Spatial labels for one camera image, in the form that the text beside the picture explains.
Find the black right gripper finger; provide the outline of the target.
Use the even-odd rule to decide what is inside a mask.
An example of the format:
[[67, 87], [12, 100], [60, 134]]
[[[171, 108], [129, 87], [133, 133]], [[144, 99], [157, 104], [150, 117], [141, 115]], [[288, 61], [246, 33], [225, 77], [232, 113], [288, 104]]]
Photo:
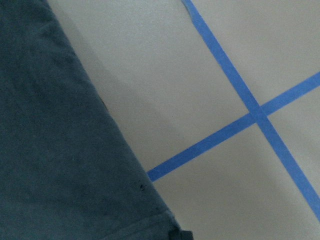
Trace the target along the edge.
[[193, 240], [193, 232], [192, 231], [187, 231], [187, 230], [181, 230], [179, 232], [179, 237], [180, 240]]

